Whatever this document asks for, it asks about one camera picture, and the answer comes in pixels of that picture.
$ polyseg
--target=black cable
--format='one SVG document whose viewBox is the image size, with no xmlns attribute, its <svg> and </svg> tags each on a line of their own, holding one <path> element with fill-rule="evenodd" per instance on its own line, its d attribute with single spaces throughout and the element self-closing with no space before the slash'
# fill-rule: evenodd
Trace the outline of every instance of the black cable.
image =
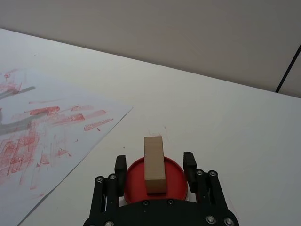
<svg viewBox="0 0 301 226">
<path fill-rule="evenodd" d="M 298 57 L 300 51 L 301 51 L 301 45 L 300 45 L 299 48 L 297 49 L 297 52 L 296 52 L 295 55 L 293 56 L 293 59 L 292 59 L 290 65 L 288 66 L 288 68 L 287 68 L 285 74 L 283 75 L 283 78 L 282 78 L 281 82 L 279 83 L 279 85 L 278 85 L 278 87 L 277 87 L 277 89 L 276 89 L 276 91 L 275 91 L 276 93 L 278 93 L 278 92 L 280 91 L 281 86 L 283 85 L 285 79 L 287 78 L 287 75 L 289 74 L 291 68 L 293 67 L 293 64 L 295 63 L 295 61 L 296 61 L 296 59 L 297 59 L 297 57 Z"/>
</svg>

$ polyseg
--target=table surface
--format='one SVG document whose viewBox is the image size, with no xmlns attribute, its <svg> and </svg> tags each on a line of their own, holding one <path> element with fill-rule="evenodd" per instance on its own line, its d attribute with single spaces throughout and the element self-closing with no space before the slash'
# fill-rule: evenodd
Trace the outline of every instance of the table surface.
<svg viewBox="0 0 301 226">
<path fill-rule="evenodd" d="M 240 225 L 298 225 L 301 99 L 0 29 L 0 71 L 34 68 L 134 108 L 22 226 L 83 225 L 94 178 L 143 157 L 161 135 L 165 156 L 216 170 Z"/>
</svg>

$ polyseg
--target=red circular base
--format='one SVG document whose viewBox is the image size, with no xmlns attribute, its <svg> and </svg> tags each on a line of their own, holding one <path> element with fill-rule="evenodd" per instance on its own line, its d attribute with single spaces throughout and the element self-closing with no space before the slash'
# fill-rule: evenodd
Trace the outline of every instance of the red circular base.
<svg viewBox="0 0 301 226">
<path fill-rule="evenodd" d="M 165 194 L 147 194 L 144 181 L 144 158 L 138 159 L 128 168 L 124 191 L 127 203 L 149 199 L 186 199 L 188 187 L 182 168 L 167 157 L 164 157 L 164 164 L 166 176 Z"/>
</svg>

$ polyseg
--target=white paper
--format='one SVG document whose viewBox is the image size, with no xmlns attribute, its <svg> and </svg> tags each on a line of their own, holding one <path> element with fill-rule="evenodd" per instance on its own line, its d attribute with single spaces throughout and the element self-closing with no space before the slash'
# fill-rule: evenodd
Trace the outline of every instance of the white paper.
<svg viewBox="0 0 301 226">
<path fill-rule="evenodd" d="M 0 73 L 0 222 L 16 226 L 132 107 L 29 70 Z"/>
</svg>

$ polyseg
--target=gray wall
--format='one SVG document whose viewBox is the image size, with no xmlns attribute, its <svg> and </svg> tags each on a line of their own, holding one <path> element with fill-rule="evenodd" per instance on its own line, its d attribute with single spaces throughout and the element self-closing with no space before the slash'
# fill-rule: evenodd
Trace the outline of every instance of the gray wall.
<svg viewBox="0 0 301 226">
<path fill-rule="evenodd" d="M 0 27 L 275 91 L 300 44 L 300 9 L 299 0 L 0 0 Z"/>
</svg>

